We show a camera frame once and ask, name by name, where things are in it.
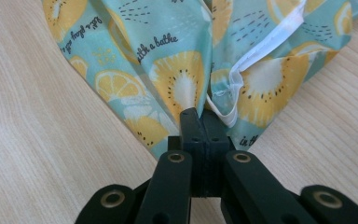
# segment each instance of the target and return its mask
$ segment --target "wooden table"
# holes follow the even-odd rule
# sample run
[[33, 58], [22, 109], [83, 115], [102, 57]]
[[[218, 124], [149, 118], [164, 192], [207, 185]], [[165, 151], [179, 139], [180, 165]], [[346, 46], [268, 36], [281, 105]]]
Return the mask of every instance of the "wooden table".
[[[358, 21], [251, 151], [295, 193], [323, 184], [358, 203]], [[91, 195], [135, 188], [156, 160], [62, 57], [40, 0], [0, 1], [0, 223], [73, 223]], [[223, 223], [193, 200], [192, 223]]]

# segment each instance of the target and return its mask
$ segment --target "tabletop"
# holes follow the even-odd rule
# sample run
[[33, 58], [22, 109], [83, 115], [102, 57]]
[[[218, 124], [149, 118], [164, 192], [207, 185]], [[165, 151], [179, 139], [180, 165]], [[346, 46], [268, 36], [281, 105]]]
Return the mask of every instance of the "tabletop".
[[[250, 151], [294, 193], [358, 203], [358, 21]], [[95, 191], [135, 188], [156, 164], [63, 58], [40, 0], [0, 1], [0, 223], [73, 223]], [[219, 200], [192, 202], [191, 223], [224, 223]]]

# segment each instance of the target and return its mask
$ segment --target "patterned cloth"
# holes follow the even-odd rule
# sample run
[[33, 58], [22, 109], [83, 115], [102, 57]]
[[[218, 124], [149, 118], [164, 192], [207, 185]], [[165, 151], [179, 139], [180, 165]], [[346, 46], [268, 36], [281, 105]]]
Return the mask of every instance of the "patterned cloth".
[[211, 108], [248, 149], [351, 38], [358, 0], [43, 0], [62, 54], [158, 158]]

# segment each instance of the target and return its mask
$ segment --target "table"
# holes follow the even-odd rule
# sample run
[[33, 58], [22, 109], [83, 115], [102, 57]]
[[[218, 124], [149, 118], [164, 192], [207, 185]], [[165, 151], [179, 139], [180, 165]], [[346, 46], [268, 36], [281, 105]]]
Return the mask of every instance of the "table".
[[[337, 189], [358, 203], [358, 21], [353, 39], [251, 148], [295, 193]], [[40, 0], [0, 1], [0, 223], [73, 223], [92, 194], [135, 188], [156, 160], [54, 43]], [[195, 199], [192, 223], [223, 223]]]

